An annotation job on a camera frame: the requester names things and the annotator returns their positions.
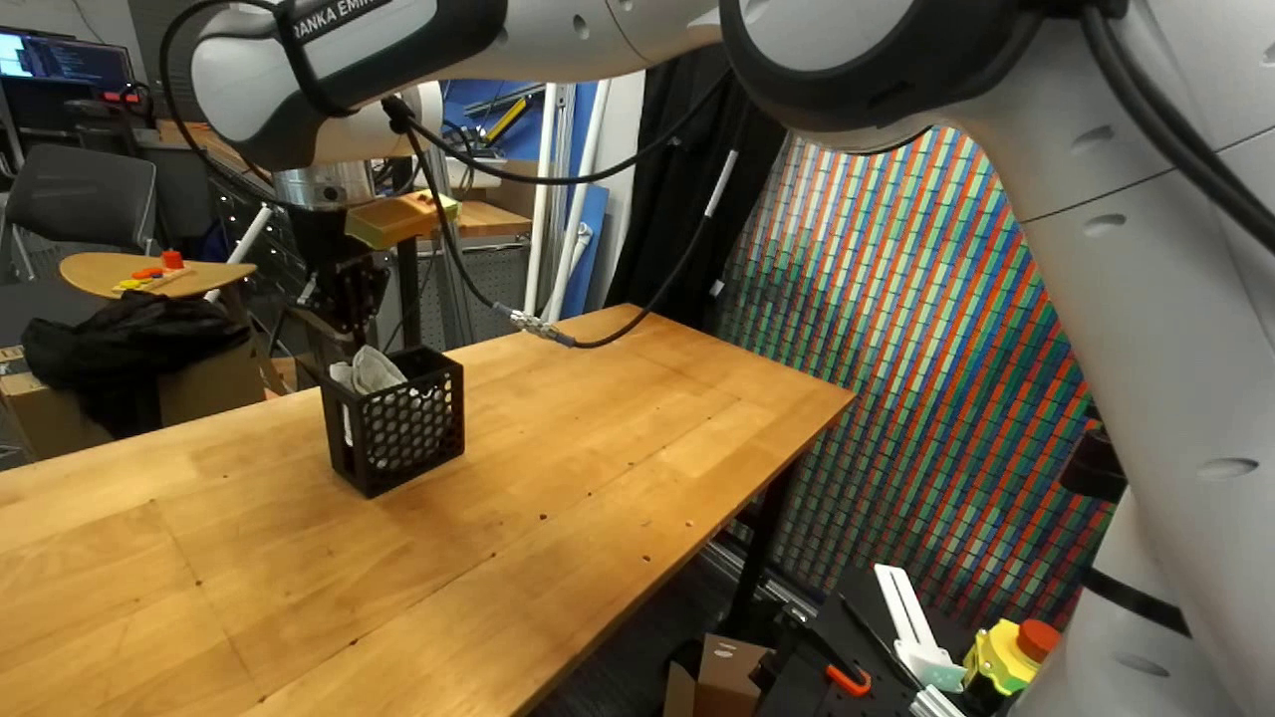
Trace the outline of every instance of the chair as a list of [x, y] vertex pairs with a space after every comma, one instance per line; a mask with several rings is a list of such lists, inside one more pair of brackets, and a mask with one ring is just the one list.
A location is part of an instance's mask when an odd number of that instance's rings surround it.
[[38, 142], [21, 167], [0, 226], [0, 348], [29, 319], [79, 323], [100, 299], [61, 280], [69, 250], [147, 250], [154, 224], [154, 167], [147, 161]]

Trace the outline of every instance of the black wire basket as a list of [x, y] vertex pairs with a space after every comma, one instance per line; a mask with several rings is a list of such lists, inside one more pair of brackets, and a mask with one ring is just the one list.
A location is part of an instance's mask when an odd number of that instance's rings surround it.
[[326, 453], [357, 495], [393, 491], [464, 451], [464, 373], [452, 358], [414, 348], [390, 354], [403, 385], [357, 394], [326, 373], [353, 341], [308, 309], [292, 309], [309, 335], [309, 373], [321, 390]]

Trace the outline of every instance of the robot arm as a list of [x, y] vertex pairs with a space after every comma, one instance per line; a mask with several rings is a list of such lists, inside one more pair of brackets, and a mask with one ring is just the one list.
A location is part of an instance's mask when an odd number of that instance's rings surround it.
[[[1275, 5], [1091, 0], [1275, 199]], [[960, 125], [1009, 182], [1131, 495], [1098, 548], [1184, 628], [1086, 593], [1030, 712], [1269, 712], [1275, 258], [1115, 103], [1078, 0], [304, 0], [236, 5], [193, 46], [215, 130], [309, 167], [338, 114], [443, 76], [585, 80], [722, 38], [753, 98], [828, 147]]]

